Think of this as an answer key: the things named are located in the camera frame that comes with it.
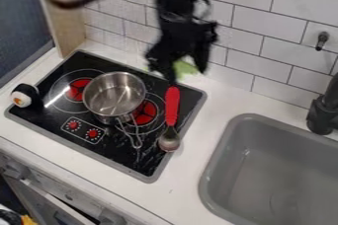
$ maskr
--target sink basin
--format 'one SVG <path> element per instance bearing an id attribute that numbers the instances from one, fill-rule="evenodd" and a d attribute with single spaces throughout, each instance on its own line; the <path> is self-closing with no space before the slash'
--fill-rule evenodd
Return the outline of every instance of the sink basin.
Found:
<path id="1" fill-rule="evenodd" d="M 203 204 L 236 225 L 338 221 L 338 142 L 257 114 L 234 118 L 200 185 Z"/>

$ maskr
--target black faucet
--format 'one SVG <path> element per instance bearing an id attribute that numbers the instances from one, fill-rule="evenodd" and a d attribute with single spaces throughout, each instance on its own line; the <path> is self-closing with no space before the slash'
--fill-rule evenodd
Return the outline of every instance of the black faucet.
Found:
<path id="1" fill-rule="evenodd" d="M 321 33 L 316 50 L 320 51 L 328 39 L 327 32 Z M 325 94 L 312 102 L 306 120 L 307 127 L 316 134 L 326 135 L 338 129 L 338 73 L 332 78 Z"/>

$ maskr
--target cabinet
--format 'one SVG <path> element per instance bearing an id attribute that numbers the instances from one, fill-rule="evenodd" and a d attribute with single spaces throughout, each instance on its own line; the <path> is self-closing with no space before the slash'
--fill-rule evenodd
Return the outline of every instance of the cabinet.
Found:
<path id="1" fill-rule="evenodd" d="M 84 192 L 65 186 L 2 153 L 0 172 L 40 225 L 133 225 Z"/>

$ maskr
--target silver pot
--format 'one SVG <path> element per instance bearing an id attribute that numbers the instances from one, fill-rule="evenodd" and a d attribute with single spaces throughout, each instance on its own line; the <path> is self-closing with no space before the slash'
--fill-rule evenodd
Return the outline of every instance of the silver pot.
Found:
<path id="1" fill-rule="evenodd" d="M 98 76 L 86 86 L 83 103 L 103 124 L 119 124 L 132 146 L 140 148 L 141 139 L 132 113 L 144 101 L 145 94 L 145 85 L 138 77 L 127 72 L 111 72 Z M 123 126 L 128 121 L 135 125 L 137 144 Z"/>

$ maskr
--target kitchen counter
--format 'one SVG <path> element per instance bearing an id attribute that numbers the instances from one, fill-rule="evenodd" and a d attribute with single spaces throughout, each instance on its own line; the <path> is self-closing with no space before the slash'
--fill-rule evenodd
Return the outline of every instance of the kitchen counter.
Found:
<path id="1" fill-rule="evenodd" d="M 145 68 L 141 56 L 92 41 L 81 48 Z M 304 109 L 226 86 L 203 75 L 186 76 L 182 83 L 205 91 L 208 98 L 160 178 L 153 184 L 145 184 L 5 117 L 12 89 L 19 83 L 36 84 L 61 61 L 53 49 L 0 90 L 0 136 L 9 140 L 1 140 L 0 149 L 147 224 L 231 224 L 203 206 L 198 183 L 218 139 L 233 117 L 257 113 L 306 129 Z M 329 137 L 338 140 L 337 133 Z"/>

